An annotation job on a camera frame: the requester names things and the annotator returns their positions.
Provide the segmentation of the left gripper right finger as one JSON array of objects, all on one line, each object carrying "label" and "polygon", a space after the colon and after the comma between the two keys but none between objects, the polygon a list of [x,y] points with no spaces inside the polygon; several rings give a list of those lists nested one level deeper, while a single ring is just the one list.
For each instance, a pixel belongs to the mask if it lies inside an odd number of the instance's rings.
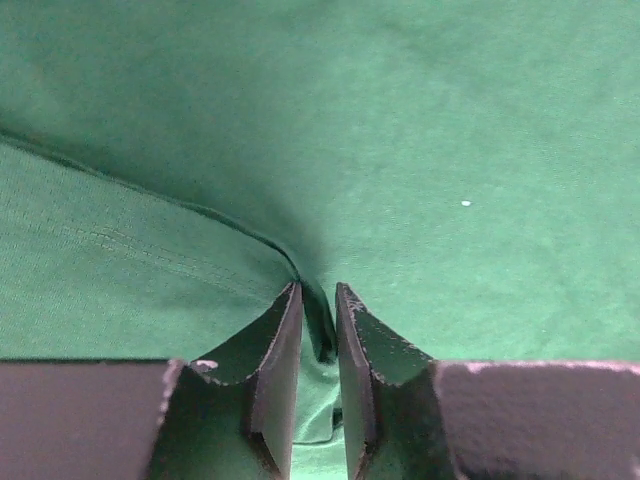
[{"label": "left gripper right finger", "polygon": [[639,367],[437,360],[336,287],[352,479],[635,479]]}]

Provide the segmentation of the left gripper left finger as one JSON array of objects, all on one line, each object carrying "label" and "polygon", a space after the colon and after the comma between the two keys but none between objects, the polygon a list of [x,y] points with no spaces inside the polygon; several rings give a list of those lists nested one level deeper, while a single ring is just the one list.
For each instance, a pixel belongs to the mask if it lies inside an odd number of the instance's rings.
[{"label": "left gripper left finger", "polygon": [[187,362],[1,364],[5,479],[286,479],[302,292]]}]

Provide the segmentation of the green t shirt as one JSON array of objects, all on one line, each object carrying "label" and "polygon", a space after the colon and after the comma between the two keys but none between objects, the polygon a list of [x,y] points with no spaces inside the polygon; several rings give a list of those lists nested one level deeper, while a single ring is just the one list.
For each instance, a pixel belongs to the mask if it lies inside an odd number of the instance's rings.
[{"label": "green t shirt", "polygon": [[638,3],[2,3],[1,364],[191,362],[291,283],[286,479],[352,479],[341,283],[437,360],[639,367]]}]

